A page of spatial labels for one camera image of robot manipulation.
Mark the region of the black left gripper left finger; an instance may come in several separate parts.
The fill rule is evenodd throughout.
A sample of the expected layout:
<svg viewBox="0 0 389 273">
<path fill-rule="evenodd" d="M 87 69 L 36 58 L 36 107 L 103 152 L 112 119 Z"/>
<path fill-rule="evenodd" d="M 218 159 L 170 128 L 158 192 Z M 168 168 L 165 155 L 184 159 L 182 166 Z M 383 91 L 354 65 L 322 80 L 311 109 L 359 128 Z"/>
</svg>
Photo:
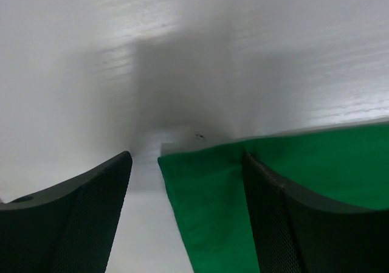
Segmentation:
<svg viewBox="0 0 389 273">
<path fill-rule="evenodd" d="M 133 160 L 124 151 L 1 204 L 1 272 L 105 272 Z"/>
</svg>

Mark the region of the green t shirt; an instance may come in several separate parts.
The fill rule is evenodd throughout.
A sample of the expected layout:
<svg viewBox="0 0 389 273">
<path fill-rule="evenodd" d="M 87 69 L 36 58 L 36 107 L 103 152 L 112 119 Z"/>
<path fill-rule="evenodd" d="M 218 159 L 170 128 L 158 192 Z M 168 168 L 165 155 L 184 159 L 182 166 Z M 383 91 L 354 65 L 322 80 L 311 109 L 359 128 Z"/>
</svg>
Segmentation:
<svg viewBox="0 0 389 273">
<path fill-rule="evenodd" d="M 261 272 L 244 193 L 246 153 L 323 196 L 388 210 L 386 124 L 237 142 L 181 129 L 158 164 L 195 272 Z"/>
</svg>

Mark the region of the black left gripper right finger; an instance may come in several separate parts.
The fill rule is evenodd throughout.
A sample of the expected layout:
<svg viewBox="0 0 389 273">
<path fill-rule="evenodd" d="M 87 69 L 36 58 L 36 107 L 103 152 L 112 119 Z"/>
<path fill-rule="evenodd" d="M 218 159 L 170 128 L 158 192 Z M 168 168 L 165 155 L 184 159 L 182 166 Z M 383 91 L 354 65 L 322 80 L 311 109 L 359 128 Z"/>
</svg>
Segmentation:
<svg viewBox="0 0 389 273">
<path fill-rule="evenodd" d="M 388 210 L 323 196 L 250 153 L 242 173 L 261 272 L 388 271 Z"/>
</svg>

